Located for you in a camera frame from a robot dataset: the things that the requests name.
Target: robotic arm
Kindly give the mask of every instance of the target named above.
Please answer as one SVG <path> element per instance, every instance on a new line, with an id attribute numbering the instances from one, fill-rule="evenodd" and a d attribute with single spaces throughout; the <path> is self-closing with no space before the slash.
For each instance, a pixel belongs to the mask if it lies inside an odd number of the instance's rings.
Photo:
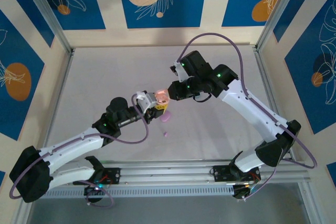
<path id="1" fill-rule="evenodd" d="M 164 113 L 163 105 L 168 103 L 169 98 L 177 101 L 193 98 L 197 102 L 204 102 L 214 96 L 232 106 L 260 133 L 263 141 L 245 152 L 238 153 L 232 162 L 221 170 L 221 181 L 250 181 L 250 174 L 256 173 L 260 165 L 276 167 L 292 147 L 293 137 L 278 125 L 287 125 L 287 129 L 297 135 L 300 124 L 295 120 L 287 122 L 250 92 L 246 96 L 237 74 L 226 65 L 212 69 L 198 51 L 193 51 L 180 62 L 175 62 L 171 69 L 179 80 L 174 81 L 168 88 L 169 97 L 168 94 L 158 96 L 146 91 L 138 92 L 137 104 L 131 107 L 128 107 L 124 98 L 114 98 L 106 108 L 106 113 L 81 134 L 40 150 L 33 146 L 26 148 L 9 175 L 23 200 L 32 202 L 54 187 L 72 182 L 83 184 L 78 182 L 81 180 L 100 185 L 117 184 L 120 169 L 104 168 L 93 156 L 77 163 L 68 162 L 113 142 L 121 135 L 120 128 L 140 120 L 141 117 L 149 124 L 152 119 Z M 196 99 L 201 92 L 209 94 L 204 101 Z M 278 123 L 270 120 L 250 98 L 258 101 L 265 110 L 274 115 Z M 247 194 L 236 193 L 234 196 L 241 198 Z"/>

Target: orange circle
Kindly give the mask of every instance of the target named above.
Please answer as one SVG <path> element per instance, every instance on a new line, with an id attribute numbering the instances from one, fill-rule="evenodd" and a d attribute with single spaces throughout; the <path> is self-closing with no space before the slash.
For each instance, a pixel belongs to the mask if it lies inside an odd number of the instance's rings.
<path id="1" fill-rule="evenodd" d="M 59 5 L 57 7 L 57 10 L 63 15 L 69 15 L 70 14 L 70 8 L 66 5 Z"/>
<path id="2" fill-rule="evenodd" d="M 22 63 L 12 63 L 10 64 L 6 71 L 11 72 L 12 74 L 15 74 L 15 76 L 21 76 L 24 74 L 22 78 L 20 78 L 20 81 L 17 81 L 15 79 L 9 79 L 5 82 L 7 93 L 16 101 L 24 101 L 28 98 L 30 89 L 32 87 L 31 85 L 31 76 L 29 73 L 28 68 L 23 65 Z"/>
<path id="3" fill-rule="evenodd" d="M 315 87 L 319 87 L 323 83 L 323 76 L 319 72 L 315 72 L 311 77 L 311 82 Z"/>
<path id="4" fill-rule="evenodd" d="M 252 19 L 256 22 L 267 21 L 278 0 L 261 0 L 252 10 Z"/>

